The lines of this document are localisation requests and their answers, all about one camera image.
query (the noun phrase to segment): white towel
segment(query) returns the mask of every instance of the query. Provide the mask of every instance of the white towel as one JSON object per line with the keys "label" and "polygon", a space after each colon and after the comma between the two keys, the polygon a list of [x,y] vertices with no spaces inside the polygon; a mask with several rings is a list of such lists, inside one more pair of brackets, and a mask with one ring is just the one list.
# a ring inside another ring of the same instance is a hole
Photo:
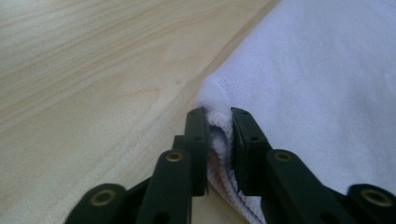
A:
{"label": "white towel", "polygon": [[396,2],[281,1],[205,80],[196,106],[213,126],[209,180],[250,223],[265,221],[258,198],[236,192],[231,106],[324,185],[396,194]]}

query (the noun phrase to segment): fabric fold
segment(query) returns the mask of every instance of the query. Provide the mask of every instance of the fabric fold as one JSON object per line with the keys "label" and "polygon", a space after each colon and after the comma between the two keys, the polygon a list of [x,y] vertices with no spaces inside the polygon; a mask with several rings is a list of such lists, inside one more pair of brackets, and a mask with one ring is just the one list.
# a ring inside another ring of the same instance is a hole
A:
{"label": "fabric fold", "polygon": [[395,194],[395,64],[394,1],[281,1],[198,93],[212,126],[209,181],[250,223],[265,223],[260,199],[236,191],[234,106],[324,185]]}

